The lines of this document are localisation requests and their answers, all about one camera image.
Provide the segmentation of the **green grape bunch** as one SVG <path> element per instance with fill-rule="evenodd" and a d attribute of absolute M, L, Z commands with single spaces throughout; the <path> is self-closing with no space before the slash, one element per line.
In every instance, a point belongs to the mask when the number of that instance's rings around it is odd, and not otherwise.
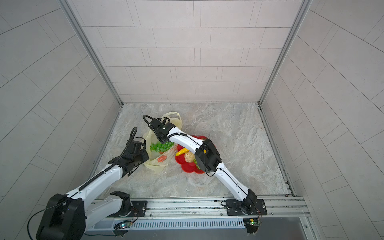
<path fill-rule="evenodd" d="M 158 153 L 164 153 L 171 149 L 174 146 L 174 143 L 167 142 L 162 144 L 161 142 L 157 143 L 151 143 L 150 151 L 158 152 Z"/>

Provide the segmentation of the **cream plastic fruit-print bag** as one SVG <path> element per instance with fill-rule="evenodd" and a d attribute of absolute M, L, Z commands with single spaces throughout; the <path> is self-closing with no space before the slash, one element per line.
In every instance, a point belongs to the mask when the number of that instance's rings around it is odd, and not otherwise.
<path fill-rule="evenodd" d="M 174 124 L 179 129 L 181 129 L 183 126 L 182 118 L 181 118 L 180 114 L 177 112 L 166 113 L 160 118 L 169 118 L 171 123 Z M 164 153 L 158 153 L 158 152 L 150 151 L 151 143 L 160 142 L 156 138 L 154 132 L 151 129 L 149 129 L 144 134 L 144 139 L 146 140 L 146 146 L 147 146 L 146 151 L 149 155 L 149 160 L 146 161 L 144 163 L 144 165 L 148 169 L 150 169 L 156 173 L 163 171 L 164 168 L 169 164 L 169 162 L 171 162 L 172 160 L 175 159 L 178 144 L 174 143 L 174 146 L 171 149 L 169 149 L 168 151 L 166 151 Z"/>

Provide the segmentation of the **yellow banana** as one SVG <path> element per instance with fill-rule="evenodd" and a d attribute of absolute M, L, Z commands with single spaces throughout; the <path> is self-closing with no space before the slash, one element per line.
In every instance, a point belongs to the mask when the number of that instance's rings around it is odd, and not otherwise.
<path fill-rule="evenodd" d="M 185 153 L 187 153 L 187 152 L 189 152 L 189 150 L 186 149 L 186 148 L 183 148 L 183 149 L 179 150 L 179 151 L 176 153 L 176 157 L 177 157 L 177 156 L 180 156 L 180 155 L 183 155 L 183 154 L 185 154 Z"/>

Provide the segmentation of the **beige garlic bulb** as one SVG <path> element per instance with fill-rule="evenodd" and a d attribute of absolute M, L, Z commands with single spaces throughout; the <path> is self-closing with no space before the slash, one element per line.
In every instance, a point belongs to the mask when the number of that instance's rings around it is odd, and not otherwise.
<path fill-rule="evenodd" d="M 186 152 L 184 158 L 187 163 L 194 163 L 196 160 L 196 157 L 192 152 Z"/>

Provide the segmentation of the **red flower-shaped plastic plate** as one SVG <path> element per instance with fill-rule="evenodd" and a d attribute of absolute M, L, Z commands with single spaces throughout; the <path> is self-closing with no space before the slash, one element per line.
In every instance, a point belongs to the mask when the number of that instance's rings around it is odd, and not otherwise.
<path fill-rule="evenodd" d="M 205 136 L 193 136 L 193 137 L 200 140 L 207 139 L 207 137 Z M 184 147 L 182 147 L 181 145 L 177 145 L 178 152 L 181 151 L 182 149 L 184 149 Z M 185 161 L 185 154 L 175 156 L 175 160 L 179 165 L 181 165 L 181 168 L 185 173 L 204 174 L 204 171 L 199 169 L 195 162 L 188 163 Z"/>

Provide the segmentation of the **green star fruit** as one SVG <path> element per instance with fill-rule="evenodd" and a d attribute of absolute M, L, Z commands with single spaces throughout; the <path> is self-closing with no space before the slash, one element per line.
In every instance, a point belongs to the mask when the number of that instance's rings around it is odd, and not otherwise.
<path fill-rule="evenodd" d="M 195 163 L 196 167 L 200 170 L 196 159 L 194 159 L 194 163 Z"/>

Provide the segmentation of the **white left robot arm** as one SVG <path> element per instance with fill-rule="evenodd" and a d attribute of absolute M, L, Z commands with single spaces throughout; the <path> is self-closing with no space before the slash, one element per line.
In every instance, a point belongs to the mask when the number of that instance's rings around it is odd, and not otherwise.
<path fill-rule="evenodd" d="M 119 157 L 80 187 L 51 197 L 43 210 L 36 233 L 38 240 L 79 240 L 96 223 L 108 216 L 117 215 L 136 220 L 139 210 L 133 207 L 128 193 L 112 192 L 104 200 L 94 200 L 113 183 L 130 176 L 139 165 L 149 159 L 146 142 L 130 139 Z"/>

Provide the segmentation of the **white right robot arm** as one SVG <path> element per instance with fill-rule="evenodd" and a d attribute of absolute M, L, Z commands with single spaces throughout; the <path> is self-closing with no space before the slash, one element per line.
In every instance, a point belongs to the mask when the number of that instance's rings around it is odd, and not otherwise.
<path fill-rule="evenodd" d="M 200 140 L 184 133 L 167 117 L 155 119 L 144 115 L 143 119 L 162 144 L 172 142 L 186 148 L 195 155 L 199 168 L 207 176 L 217 177 L 228 188 L 235 200 L 226 200 L 224 207 L 249 216 L 267 214 L 264 202 L 259 202 L 257 195 L 226 168 L 211 140 Z"/>

